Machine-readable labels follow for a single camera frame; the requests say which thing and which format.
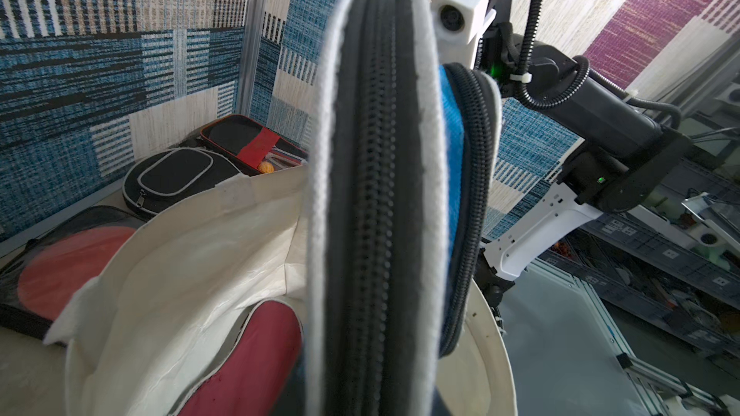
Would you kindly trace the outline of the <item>cream canvas tote bag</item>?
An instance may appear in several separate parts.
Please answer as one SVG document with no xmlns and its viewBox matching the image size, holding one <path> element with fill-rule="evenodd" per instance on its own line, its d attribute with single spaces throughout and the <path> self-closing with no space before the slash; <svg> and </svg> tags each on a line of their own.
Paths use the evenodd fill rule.
<svg viewBox="0 0 740 416">
<path fill-rule="evenodd" d="M 146 223 L 72 297 L 45 342 L 67 344 L 69 415 L 176 415 L 250 312 L 282 300 L 303 347 L 270 414 L 304 411 L 310 167 L 235 176 Z M 514 415 L 511 364 L 471 285 L 462 342 L 439 362 L 452 415 Z"/>
</svg>

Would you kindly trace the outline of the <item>blue paddle cover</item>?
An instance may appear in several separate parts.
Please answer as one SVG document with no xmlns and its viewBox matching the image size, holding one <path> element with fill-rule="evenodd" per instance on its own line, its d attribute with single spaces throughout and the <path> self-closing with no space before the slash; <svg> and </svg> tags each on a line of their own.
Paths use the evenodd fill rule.
<svg viewBox="0 0 740 416">
<path fill-rule="evenodd" d="M 340 0 L 310 152 L 308 415 L 448 415 L 503 103 L 441 63 L 429 0 Z"/>
</svg>

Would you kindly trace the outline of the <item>black paddle cover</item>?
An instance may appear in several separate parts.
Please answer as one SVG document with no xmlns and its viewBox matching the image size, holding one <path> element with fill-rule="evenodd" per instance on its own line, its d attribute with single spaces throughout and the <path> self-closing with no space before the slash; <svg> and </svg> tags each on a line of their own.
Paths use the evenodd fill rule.
<svg viewBox="0 0 740 416">
<path fill-rule="evenodd" d="M 203 148 L 172 148 L 139 161 L 123 179 L 123 198 L 139 217 L 151 219 L 181 200 L 215 188 L 241 171 Z"/>
</svg>

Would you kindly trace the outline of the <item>maroon paddle cover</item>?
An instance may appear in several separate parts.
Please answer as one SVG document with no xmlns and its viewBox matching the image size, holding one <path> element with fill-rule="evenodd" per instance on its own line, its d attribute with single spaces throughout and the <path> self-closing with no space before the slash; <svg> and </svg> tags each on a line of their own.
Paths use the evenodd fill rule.
<svg viewBox="0 0 740 416">
<path fill-rule="evenodd" d="M 269 415 L 303 347 L 300 319 L 282 300 L 264 300 L 235 343 L 195 385 L 176 415 Z"/>
</svg>

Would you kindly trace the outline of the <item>red ping pong paddle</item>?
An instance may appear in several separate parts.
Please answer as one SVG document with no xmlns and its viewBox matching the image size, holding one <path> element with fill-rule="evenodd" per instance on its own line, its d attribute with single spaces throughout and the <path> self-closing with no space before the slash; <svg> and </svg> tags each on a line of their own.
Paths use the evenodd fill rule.
<svg viewBox="0 0 740 416">
<path fill-rule="evenodd" d="M 94 206 L 28 241 L 1 268 L 2 327 L 42 340 L 73 294 L 143 224 L 117 207 Z"/>
</svg>

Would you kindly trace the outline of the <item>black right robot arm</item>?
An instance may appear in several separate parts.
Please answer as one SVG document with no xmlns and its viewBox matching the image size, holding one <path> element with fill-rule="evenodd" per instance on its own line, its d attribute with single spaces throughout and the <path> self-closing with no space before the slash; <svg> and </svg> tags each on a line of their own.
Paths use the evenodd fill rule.
<svg viewBox="0 0 740 416">
<path fill-rule="evenodd" d="M 691 148 L 678 108 L 631 98 L 591 68 L 536 39 L 543 0 L 530 0 L 518 36 L 499 13 L 483 36 L 484 69 L 504 98 L 582 138 L 556 181 L 506 233 L 488 244 L 476 283 L 492 308 L 526 267 L 574 229 L 639 206 Z"/>
</svg>

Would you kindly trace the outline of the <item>red black mesh paddle case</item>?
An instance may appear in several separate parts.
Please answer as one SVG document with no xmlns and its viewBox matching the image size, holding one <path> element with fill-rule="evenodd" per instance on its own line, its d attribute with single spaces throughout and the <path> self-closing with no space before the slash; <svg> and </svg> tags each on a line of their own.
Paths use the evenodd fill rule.
<svg viewBox="0 0 740 416">
<path fill-rule="evenodd" d="M 247 175 L 276 173 L 308 163 L 308 154 L 277 132 L 249 117 L 229 115 L 200 129 L 210 149 Z"/>
</svg>

